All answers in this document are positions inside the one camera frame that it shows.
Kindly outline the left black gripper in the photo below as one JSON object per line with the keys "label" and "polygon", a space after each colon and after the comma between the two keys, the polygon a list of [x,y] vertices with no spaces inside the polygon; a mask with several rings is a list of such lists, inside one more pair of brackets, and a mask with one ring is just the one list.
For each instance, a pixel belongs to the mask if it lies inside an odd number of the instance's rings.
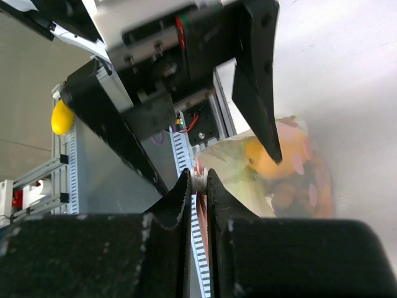
{"label": "left black gripper", "polygon": [[119,113],[97,79],[95,59],[67,77],[61,99],[129,168],[166,194],[137,139],[174,125],[189,99],[205,100],[215,68],[235,57],[238,29],[232,100],[279,164],[273,85],[278,13],[277,1],[94,1],[92,21],[132,105]]}

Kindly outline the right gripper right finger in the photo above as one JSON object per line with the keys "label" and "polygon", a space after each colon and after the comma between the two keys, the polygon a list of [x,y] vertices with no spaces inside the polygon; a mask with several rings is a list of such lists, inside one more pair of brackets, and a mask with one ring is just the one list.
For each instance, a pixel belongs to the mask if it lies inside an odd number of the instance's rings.
{"label": "right gripper right finger", "polygon": [[395,297],[376,233],[344,219],[261,218],[208,172],[213,297]]}

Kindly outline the longan fruit bunch toy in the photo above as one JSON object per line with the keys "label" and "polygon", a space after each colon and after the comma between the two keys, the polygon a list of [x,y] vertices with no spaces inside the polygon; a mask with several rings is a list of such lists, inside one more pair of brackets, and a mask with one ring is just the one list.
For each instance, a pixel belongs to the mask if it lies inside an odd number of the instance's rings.
{"label": "longan fruit bunch toy", "polygon": [[334,217],[332,184],[322,156],[315,156],[303,165],[304,174],[295,173],[273,183],[271,206],[277,217]]}

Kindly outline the clear zip top bag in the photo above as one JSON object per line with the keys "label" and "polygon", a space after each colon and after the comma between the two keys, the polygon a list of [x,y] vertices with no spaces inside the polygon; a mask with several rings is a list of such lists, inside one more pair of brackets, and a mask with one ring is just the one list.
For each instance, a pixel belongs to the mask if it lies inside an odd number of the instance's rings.
{"label": "clear zip top bag", "polygon": [[200,169],[214,169],[225,189],[260,217],[277,217],[271,206],[273,183],[295,173],[303,175],[303,165],[315,154],[321,156],[301,118],[282,117],[276,128],[282,151],[279,164],[252,130],[216,142],[195,156]]}

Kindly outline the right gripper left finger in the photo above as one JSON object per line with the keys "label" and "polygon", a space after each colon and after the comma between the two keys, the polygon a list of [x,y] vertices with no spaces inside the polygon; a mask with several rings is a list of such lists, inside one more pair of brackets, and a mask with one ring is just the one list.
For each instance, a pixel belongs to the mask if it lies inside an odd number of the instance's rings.
{"label": "right gripper left finger", "polygon": [[31,215],[1,237],[2,297],[188,297],[191,178],[140,214]]}

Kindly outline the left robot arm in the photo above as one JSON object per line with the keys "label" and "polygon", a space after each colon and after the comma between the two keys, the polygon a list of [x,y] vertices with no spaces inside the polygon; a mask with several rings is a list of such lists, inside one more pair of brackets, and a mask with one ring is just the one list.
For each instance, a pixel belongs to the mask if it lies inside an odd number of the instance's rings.
{"label": "left robot arm", "polygon": [[1,10],[48,40],[94,55],[65,81],[64,104],[160,194],[141,141],[172,125],[185,98],[236,61],[232,99],[266,152],[282,161],[275,126],[277,1],[2,1]]}

